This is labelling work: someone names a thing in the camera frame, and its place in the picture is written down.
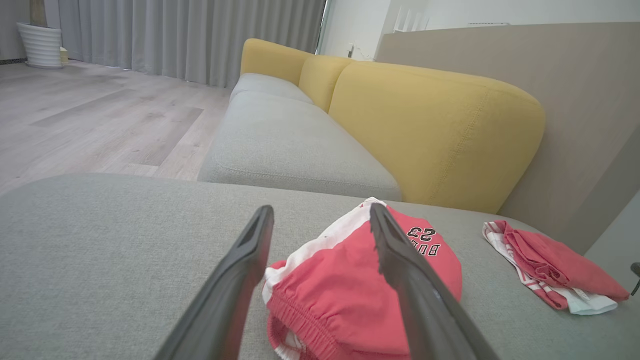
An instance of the gray seat cushion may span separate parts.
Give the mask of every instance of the gray seat cushion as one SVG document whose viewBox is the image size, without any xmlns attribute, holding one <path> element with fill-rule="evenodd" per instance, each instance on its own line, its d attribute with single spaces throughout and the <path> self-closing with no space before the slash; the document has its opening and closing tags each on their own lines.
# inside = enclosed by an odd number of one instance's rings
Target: gray seat cushion
<svg viewBox="0 0 640 360">
<path fill-rule="evenodd" d="M 313 104 L 313 100 L 309 98 L 300 88 L 290 83 L 287 80 L 274 78 L 273 76 L 267 76 L 262 74 L 253 74 L 248 72 L 242 74 L 238 80 L 233 91 L 231 91 L 231 98 L 233 100 L 237 94 L 241 92 L 262 92 L 265 94 L 271 94 L 279 97 L 286 97 L 288 99 L 294 99 L 302 102 Z"/>
<path fill-rule="evenodd" d="M 272 263 L 361 201 L 107 174 L 23 186 L 0 197 L 2 357 L 150 359 L 259 206 L 275 210 Z M 428 219 L 451 246 L 462 264 L 461 304 L 501 359 L 636 358 L 638 299 L 604 315 L 555 311 L 483 240 L 482 223 L 503 217 L 389 204 Z M 278 359 L 266 321 L 256 290 L 241 359 Z"/>
<path fill-rule="evenodd" d="M 198 180 L 401 200 L 393 176 L 317 106 L 237 94 Z"/>
</svg>

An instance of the white stripe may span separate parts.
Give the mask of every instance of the white stripe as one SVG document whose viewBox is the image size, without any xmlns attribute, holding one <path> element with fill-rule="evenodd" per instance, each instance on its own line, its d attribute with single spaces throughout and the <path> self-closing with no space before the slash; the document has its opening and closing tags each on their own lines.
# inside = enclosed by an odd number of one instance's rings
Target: white stripe
<svg viewBox="0 0 640 360">
<path fill-rule="evenodd" d="M 498 224 L 496 224 L 496 223 L 495 223 L 495 222 L 493 222 L 493 221 L 491 222 L 491 226 L 493 226 L 493 228 L 494 228 L 496 231 L 502 231 L 502 230 L 500 230 L 500 227 L 498 226 Z"/>
<path fill-rule="evenodd" d="M 584 301 L 590 301 L 591 299 L 589 298 L 589 296 L 582 290 L 580 289 L 576 289 L 576 288 L 572 288 L 576 294 L 578 294 L 579 297 L 581 297 Z"/>
<path fill-rule="evenodd" d="M 518 278 L 520 279 L 521 283 L 529 285 L 537 281 L 536 279 L 531 279 L 529 277 L 529 274 L 522 272 L 522 269 L 515 263 L 515 261 L 512 263 L 512 265 L 515 266 L 516 272 L 518 272 Z"/>
<path fill-rule="evenodd" d="M 282 360 L 300 360 L 300 353 L 292 348 L 278 345 L 274 350 Z"/>
<path fill-rule="evenodd" d="M 489 239 L 487 238 L 489 233 L 491 233 L 491 229 L 489 229 L 489 227 L 486 225 L 486 223 L 484 223 L 482 225 L 482 236 L 484 236 L 485 240 L 487 240 L 487 241 L 489 241 Z"/>
<path fill-rule="evenodd" d="M 269 299 L 271 299 L 273 287 L 287 275 L 291 274 L 300 264 L 304 263 L 320 250 L 332 249 L 346 239 L 353 231 L 356 231 L 362 224 L 369 221 L 369 210 L 371 204 L 375 203 L 387 206 L 387 204 L 375 197 L 364 200 L 355 209 L 346 213 L 327 227 L 315 240 L 311 240 L 302 245 L 298 250 L 289 255 L 285 266 L 279 269 L 266 268 L 264 271 L 264 287 L 262 288 L 262 299 L 264 303 L 268 303 Z"/>
<path fill-rule="evenodd" d="M 290 329 L 289 332 L 287 332 L 287 336 L 285 336 L 284 338 L 284 345 L 298 349 L 299 352 L 302 352 L 306 348 L 306 345 L 302 341 L 300 341 L 298 336 L 295 335 Z"/>
<path fill-rule="evenodd" d="M 544 281 L 540 281 L 540 282 L 538 283 L 538 285 L 540 285 L 540 286 L 545 290 L 545 292 L 547 292 L 547 293 L 548 293 L 548 292 L 551 292 L 551 288 L 549 287 L 549 285 L 547 285 L 547 283 L 546 283 L 546 282 L 544 282 Z"/>
</svg>

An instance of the yellow sofa backrest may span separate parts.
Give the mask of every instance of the yellow sofa backrest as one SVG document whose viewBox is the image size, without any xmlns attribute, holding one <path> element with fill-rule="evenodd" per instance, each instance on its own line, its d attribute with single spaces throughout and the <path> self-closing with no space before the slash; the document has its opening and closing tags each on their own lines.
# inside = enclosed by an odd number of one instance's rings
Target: yellow sofa backrest
<svg viewBox="0 0 640 360">
<path fill-rule="evenodd" d="M 358 61 L 329 115 L 395 177 L 403 200 L 496 213 L 545 127 L 540 103 L 501 81 Z"/>
<path fill-rule="evenodd" d="M 325 113 L 329 112 L 335 83 L 342 70 L 353 62 L 353 59 L 339 56 L 311 56 L 302 66 L 298 87 L 313 100 L 317 107 Z"/>
</svg>

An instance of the sofa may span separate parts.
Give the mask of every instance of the sofa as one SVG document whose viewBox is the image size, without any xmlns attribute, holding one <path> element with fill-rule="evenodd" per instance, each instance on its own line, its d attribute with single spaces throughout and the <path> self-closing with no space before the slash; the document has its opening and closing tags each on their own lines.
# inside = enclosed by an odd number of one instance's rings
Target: sofa
<svg viewBox="0 0 640 360">
<path fill-rule="evenodd" d="M 249 39 L 198 180 L 496 213 L 544 127 L 501 81 Z"/>
</svg>

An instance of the folded red garment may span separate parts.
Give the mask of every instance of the folded red garment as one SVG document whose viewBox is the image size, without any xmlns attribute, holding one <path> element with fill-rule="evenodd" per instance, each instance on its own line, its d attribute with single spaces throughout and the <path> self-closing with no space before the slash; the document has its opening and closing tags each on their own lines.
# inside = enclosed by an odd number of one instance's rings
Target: folded red garment
<svg viewBox="0 0 640 360">
<path fill-rule="evenodd" d="M 513 247 L 518 266 L 532 278 L 551 286 L 605 295 L 616 302 L 629 298 L 629 292 L 609 274 L 565 244 L 540 233 L 513 229 L 504 220 L 495 223 Z"/>
</svg>

